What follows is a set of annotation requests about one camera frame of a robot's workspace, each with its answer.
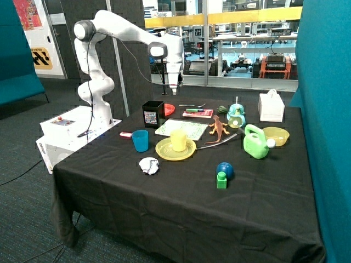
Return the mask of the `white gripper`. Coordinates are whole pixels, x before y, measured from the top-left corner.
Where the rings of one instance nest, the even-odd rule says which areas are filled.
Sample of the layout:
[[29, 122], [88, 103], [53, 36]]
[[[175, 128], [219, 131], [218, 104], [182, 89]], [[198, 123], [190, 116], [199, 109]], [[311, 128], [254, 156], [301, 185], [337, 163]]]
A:
[[168, 85], [172, 94], [177, 94], [177, 88], [183, 85], [183, 64], [179, 62], [167, 63]]

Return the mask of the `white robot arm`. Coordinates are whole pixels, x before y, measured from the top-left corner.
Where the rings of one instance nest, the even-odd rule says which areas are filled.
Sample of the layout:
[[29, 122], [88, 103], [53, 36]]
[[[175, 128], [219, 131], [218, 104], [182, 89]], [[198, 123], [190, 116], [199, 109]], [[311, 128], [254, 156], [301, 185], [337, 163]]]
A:
[[152, 35], [123, 17], [100, 10], [92, 20], [75, 23], [75, 50], [81, 70], [90, 80], [78, 88], [81, 99], [92, 107], [92, 127], [112, 127], [114, 124], [111, 107], [103, 96], [111, 92], [114, 81], [101, 68], [95, 45], [107, 36], [122, 42], [138, 41], [148, 46], [148, 53], [154, 59], [165, 58], [168, 84], [173, 94], [183, 84], [184, 48], [180, 36], [165, 33], [161, 37]]

